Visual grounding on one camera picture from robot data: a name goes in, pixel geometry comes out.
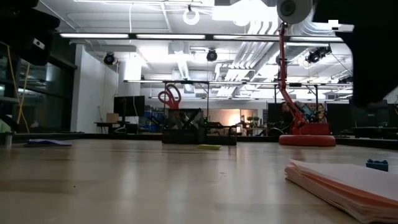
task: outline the wooden floor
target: wooden floor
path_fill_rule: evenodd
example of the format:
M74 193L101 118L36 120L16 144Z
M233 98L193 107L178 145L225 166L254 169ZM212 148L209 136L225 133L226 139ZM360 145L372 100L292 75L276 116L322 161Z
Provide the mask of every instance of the wooden floor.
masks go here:
M353 163L398 153L239 143L220 151L157 141L76 140L0 149L0 223L357 223L284 179L289 159Z

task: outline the yellow cable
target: yellow cable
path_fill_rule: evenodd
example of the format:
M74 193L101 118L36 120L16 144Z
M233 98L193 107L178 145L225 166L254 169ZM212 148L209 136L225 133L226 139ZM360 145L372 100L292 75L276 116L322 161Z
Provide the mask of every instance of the yellow cable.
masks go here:
M20 113L21 113L21 115L22 115L22 118L23 118L24 121L25 121L26 130L27 130L28 133L30 133L29 127L28 127L28 125L27 125L27 122L26 122L26 119L25 119L25 116L24 116L24 112L22 111L21 102L19 101L18 87L17 87L17 83L16 83L16 81L15 81L14 70L12 69L12 61L11 61L10 46L8 46L8 45L7 45L7 52L8 52L8 61L9 61L9 64L10 64L10 70L11 70L12 81L14 82L15 94L16 94L17 100L18 100L19 111L20 111Z
M18 114L18 120L17 120L18 124L19 124L19 121L21 120L22 107L24 105L24 100L25 100L25 90L26 90L27 77L29 75L29 70L30 70L30 63L27 64L27 69L26 69L26 73L25 73L24 91L22 92L22 101L21 101L21 106L19 107L19 114Z

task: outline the cardboard box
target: cardboard box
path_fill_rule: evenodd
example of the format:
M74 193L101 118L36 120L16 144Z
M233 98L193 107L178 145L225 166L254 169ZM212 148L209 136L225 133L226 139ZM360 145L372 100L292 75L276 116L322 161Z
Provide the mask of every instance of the cardboard box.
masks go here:
M119 114L117 113L107 113L106 122L107 123L117 123L119 121Z

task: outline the blue object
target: blue object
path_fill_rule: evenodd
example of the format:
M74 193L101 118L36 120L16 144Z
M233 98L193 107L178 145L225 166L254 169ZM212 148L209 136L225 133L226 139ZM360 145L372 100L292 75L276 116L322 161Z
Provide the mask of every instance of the blue object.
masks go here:
M386 160L374 161L374 160L368 159L368 161L366 163L366 167L388 172L388 162Z

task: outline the stack of paper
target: stack of paper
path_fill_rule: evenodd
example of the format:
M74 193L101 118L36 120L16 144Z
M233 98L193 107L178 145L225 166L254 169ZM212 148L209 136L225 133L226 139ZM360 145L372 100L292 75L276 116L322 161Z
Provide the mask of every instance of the stack of paper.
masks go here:
M398 223L398 175L352 164L289 161L287 179L362 223Z

